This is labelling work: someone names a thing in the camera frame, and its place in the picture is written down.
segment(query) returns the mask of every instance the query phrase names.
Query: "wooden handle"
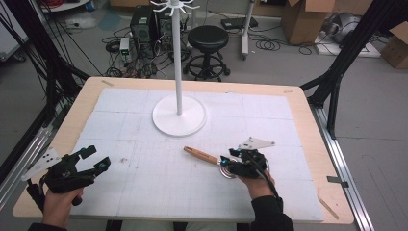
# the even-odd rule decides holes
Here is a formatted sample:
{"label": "wooden handle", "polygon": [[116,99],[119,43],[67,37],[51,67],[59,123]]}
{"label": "wooden handle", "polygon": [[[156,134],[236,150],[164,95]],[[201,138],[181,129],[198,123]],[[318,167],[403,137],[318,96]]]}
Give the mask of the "wooden handle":
{"label": "wooden handle", "polygon": [[214,157],[210,154],[207,154],[205,152],[202,152],[200,150],[194,149],[192,147],[185,146],[184,150],[187,151],[188,153],[192,154],[194,157],[201,159],[203,161],[206,161],[208,163],[216,165],[218,163],[217,157]]}

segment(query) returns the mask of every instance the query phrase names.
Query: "gray floor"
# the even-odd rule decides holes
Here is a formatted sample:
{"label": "gray floor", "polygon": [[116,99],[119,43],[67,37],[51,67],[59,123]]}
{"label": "gray floor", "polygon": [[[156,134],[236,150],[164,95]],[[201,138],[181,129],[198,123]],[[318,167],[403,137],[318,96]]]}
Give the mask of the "gray floor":
{"label": "gray floor", "polygon": [[[101,39],[129,25],[128,17],[101,9],[92,16],[98,25],[72,36],[102,73],[109,67],[109,54]],[[222,16],[209,14],[207,24],[219,25]],[[258,30],[278,25],[270,18],[257,18]],[[280,29],[264,32],[275,39],[283,38]],[[85,72],[99,76],[73,42],[65,41],[73,62]],[[379,49],[383,44],[376,43]],[[249,42],[246,61],[240,57],[241,38],[231,34],[221,53],[231,69],[223,82],[300,86],[324,73],[335,57],[302,55],[298,47],[282,46],[277,51],[256,48]],[[168,62],[159,65],[164,67]],[[173,67],[163,69],[166,78],[174,79]],[[165,78],[159,72],[154,78]],[[183,76],[186,81],[191,76]],[[382,58],[358,58],[342,81],[337,113],[336,133],[359,193],[375,230],[408,230],[408,70],[393,69]],[[44,94],[30,62],[8,61],[0,64],[0,163],[24,134],[44,105]],[[0,211],[2,230],[26,230],[34,218],[15,218],[13,204],[23,191],[20,184]],[[71,220],[70,230],[104,230],[104,220]],[[355,224],[321,226],[297,224],[297,230],[357,230]]]}

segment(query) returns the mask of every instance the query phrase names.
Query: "white paper sheet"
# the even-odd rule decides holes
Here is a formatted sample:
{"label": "white paper sheet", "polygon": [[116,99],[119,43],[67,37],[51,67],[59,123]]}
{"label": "white paper sheet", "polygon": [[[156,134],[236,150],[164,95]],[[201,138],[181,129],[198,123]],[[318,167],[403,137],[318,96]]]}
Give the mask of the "white paper sheet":
{"label": "white paper sheet", "polygon": [[274,141],[266,155],[276,188],[293,220],[321,221],[315,186],[288,101],[282,96],[184,92],[206,107],[204,127],[186,138],[161,133],[151,117],[165,90],[105,89],[75,150],[95,145],[97,153],[78,163],[91,168],[105,156],[112,164],[86,187],[74,215],[120,218],[253,220],[245,185],[223,177],[218,166],[183,150],[191,146],[229,156],[229,148],[254,137]]}

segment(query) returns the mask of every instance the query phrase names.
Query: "white coat rack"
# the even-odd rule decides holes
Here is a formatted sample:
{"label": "white coat rack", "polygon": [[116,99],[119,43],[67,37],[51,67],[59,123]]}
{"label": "white coat rack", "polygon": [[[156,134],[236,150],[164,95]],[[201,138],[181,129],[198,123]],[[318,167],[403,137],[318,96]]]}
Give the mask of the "white coat rack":
{"label": "white coat rack", "polygon": [[153,122],[163,133],[173,137],[186,137],[194,134],[207,121],[204,105],[193,97],[182,95],[179,10],[186,13],[183,7],[198,8],[185,5],[192,3],[192,1],[184,3],[179,0],[168,0],[166,3],[151,2],[156,6],[163,6],[159,10],[154,10],[155,12],[171,8],[176,96],[167,96],[156,104],[153,110]]}

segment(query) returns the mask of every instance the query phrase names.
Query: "black stool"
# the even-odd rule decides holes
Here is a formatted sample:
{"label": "black stool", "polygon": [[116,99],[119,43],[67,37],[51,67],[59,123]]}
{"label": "black stool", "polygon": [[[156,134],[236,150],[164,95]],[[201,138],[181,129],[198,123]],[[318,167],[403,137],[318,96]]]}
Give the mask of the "black stool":
{"label": "black stool", "polygon": [[[219,50],[228,44],[228,33],[217,26],[199,26],[192,29],[189,32],[188,41],[190,45],[198,50],[203,55],[193,57],[183,69],[184,74],[191,73],[197,79],[213,79],[218,78],[221,82],[219,75],[229,75],[231,70],[227,68],[222,61],[222,56],[219,54]],[[193,62],[198,59],[203,59],[199,64]],[[216,60],[216,64],[211,64],[211,59]]]}

